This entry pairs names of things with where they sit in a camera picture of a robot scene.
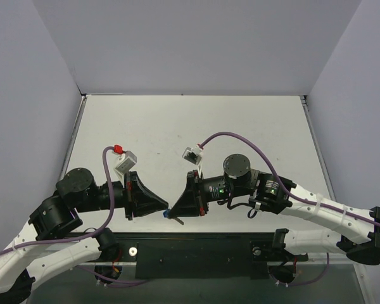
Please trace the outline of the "silver key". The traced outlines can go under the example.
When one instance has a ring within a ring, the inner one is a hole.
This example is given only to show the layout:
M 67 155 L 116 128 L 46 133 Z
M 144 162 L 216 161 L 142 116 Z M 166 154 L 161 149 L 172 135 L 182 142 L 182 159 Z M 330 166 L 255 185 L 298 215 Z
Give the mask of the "silver key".
M 184 225 L 184 222 L 179 218 L 173 218 L 176 222 L 178 222 L 180 225 Z

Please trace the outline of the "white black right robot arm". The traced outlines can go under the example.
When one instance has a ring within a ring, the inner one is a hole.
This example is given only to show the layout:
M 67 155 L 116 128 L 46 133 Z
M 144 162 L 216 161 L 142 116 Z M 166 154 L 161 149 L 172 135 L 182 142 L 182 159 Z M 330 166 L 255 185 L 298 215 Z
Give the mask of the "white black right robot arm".
M 258 212 L 296 217 L 317 224 L 320 230 L 277 229 L 270 243 L 271 254 L 338 253 L 364 265 L 380 264 L 380 208 L 358 209 L 314 194 L 289 179 L 251 168 L 242 154 L 229 155 L 223 174 L 204 178 L 199 170 L 187 174 L 187 184 L 176 204 L 165 211 L 168 219 L 201 217 L 216 202 L 229 210 L 234 198 L 247 196 L 248 217 Z

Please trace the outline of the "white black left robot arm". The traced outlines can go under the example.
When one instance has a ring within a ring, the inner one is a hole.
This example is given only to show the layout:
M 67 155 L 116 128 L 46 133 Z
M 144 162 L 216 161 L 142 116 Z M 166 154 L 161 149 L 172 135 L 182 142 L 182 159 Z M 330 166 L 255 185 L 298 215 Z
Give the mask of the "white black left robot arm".
M 0 303 L 21 303 L 39 284 L 85 262 L 116 260 L 120 245 L 108 224 L 117 208 L 129 220 L 167 209 L 168 203 L 146 188 L 135 172 L 129 183 L 97 186 L 91 172 L 76 168 L 56 184 L 54 194 L 33 211 L 12 242 L 0 252 Z M 107 210 L 105 222 L 77 237 L 80 212 Z

